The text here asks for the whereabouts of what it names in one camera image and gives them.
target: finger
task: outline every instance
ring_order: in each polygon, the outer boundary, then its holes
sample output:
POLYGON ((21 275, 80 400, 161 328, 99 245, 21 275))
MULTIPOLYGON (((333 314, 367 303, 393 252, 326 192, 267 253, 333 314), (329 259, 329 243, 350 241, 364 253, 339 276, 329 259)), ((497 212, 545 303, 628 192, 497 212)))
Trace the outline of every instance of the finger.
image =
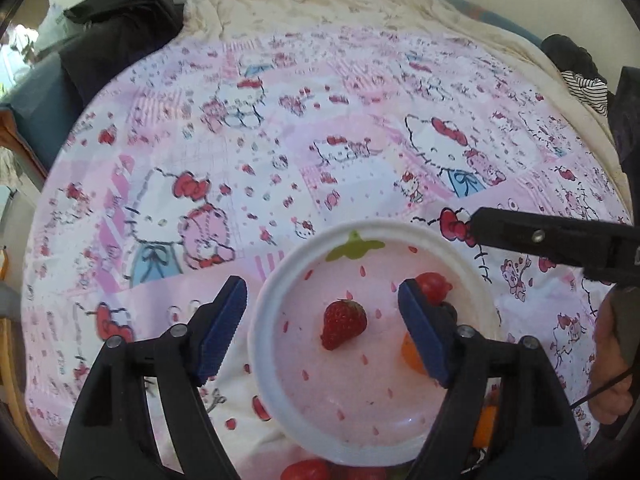
POLYGON ((626 372, 628 367, 620 356, 620 351, 616 349, 598 349, 596 361, 593 363, 590 372, 592 390, 599 388, 607 381, 626 372))
POLYGON ((589 411, 591 412, 591 415, 593 415, 593 418, 595 418, 600 424, 609 425, 618 420, 617 415, 607 412, 601 408, 599 404, 593 402, 593 399, 589 401, 589 411))
POLYGON ((629 392, 617 394, 607 390, 591 400, 595 406, 616 416, 625 415, 633 405, 633 398, 629 392))
POLYGON ((610 389, 620 395, 624 395, 628 393, 631 388, 631 383, 633 382, 633 375, 629 375, 629 377, 625 377, 618 384, 614 384, 610 389))
POLYGON ((613 293, 614 289, 611 289, 600 304, 598 319, 596 320, 596 329, 593 333, 593 339, 596 344, 613 335, 613 329, 616 324, 616 320, 613 315, 613 308, 611 307, 610 302, 610 297, 613 293))

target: cable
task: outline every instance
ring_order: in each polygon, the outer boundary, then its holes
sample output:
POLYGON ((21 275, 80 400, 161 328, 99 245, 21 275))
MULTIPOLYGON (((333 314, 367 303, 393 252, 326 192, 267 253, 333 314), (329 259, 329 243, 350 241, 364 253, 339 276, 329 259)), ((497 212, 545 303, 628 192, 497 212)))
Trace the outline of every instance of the cable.
POLYGON ((632 366, 631 368, 629 368, 629 370, 627 370, 626 372, 622 372, 620 375, 615 376, 612 380, 607 381, 606 383, 604 383, 601 387, 599 387, 596 390, 593 390, 590 394, 585 395, 583 398, 576 400, 572 405, 571 405, 571 409, 574 410, 575 408, 577 408, 578 406, 580 406, 581 404, 584 404, 585 402, 587 402, 588 400, 593 399, 593 397, 597 397, 599 396, 602 392, 608 390, 610 387, 615 386, 616 384, 618 384, 620 381, 626 379, 627 377, 629 377, 629 375, 631 375, 634 372, 640 371, 640 363, 632 366))

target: hello kitty print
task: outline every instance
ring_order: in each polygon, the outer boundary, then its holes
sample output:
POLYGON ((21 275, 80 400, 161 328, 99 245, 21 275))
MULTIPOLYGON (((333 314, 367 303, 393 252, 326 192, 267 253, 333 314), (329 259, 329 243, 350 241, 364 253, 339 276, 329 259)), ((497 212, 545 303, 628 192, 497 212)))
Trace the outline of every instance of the hello kitty print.
MULTIPOLYGON (((490 288, 504 340, 539 338, 569 400, 579 398, 608 286, 480 246, 468 227, 480 206, 629 222, 564 118, 466 38, 322 26, 175 40, 100 92, 47 180, 22 295, 34 422, 59 452, 110 335, 139 340, 187 322, 230 274, 253 301, 293 247, 376 217, 448 240, 490 288)), ((245 457, 239 442, 278 431, 245 338, 241 325, 200 391, 233 460, 245 457)), ((157 386, 145 385, 160 418, 157 386)), ((586 410, 576 418, 588 442, 597 425, 586 410)), ((175 462, 168 435, 156 437, 175 462)))

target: red strawberry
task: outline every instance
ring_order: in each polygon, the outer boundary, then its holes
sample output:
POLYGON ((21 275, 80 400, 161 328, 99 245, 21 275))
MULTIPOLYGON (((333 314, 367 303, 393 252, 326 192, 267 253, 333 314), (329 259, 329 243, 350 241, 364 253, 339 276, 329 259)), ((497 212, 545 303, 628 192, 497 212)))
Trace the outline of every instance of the red strawberry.
POLYGON ((350 467, 347 480, 386 480, 386 470, 383 467, 350 467))
POLYGON ((336 300, 324 311, 324 328, 320 339, 327 350, 335 350, 345 341, 364 332, 367 314, 363 307, 351 300, 336 300))
POLYGON ((280 480, 329 480, 331 472, 327 462, 315 458, 291 464, 280 475, 280 480))

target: screw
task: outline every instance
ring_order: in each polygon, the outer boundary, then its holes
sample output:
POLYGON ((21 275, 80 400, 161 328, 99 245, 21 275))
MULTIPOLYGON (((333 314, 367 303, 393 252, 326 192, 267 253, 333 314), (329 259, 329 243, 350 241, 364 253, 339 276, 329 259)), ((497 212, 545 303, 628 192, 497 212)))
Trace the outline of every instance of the screw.
POLYGON ((528 348, 529 350, 535 350, 540 346, 540 341, 538 341, 535 337, 533 337, 532 335, 526 335, 524 336, 520 342, 522 343, 522 346, 524 346, 524 348, 528 348))
POLYGON ((107 346, 109 348, 117 348, 118 346, 121 345, 123 339, 121 336, 119 335, 112 335, 110 338, 107 339, 107 346))
POLYGON ((535 244, 539 244, 542 240, 545 239, 545 232, 542 229, 538 229, 537 231, 533 231, 531 235, 531 241, 535 244))
POLYGON ((458 335, 465 339, 472 338, 476 334, 476 330, 469 325, 460 325, 458 327, 458 335))
POLYGON ((173 337, 182 337, 186 333, 187 333, 187 326, 183 323, 173 325, 169 329, 169 334, 171 334, 173 337))

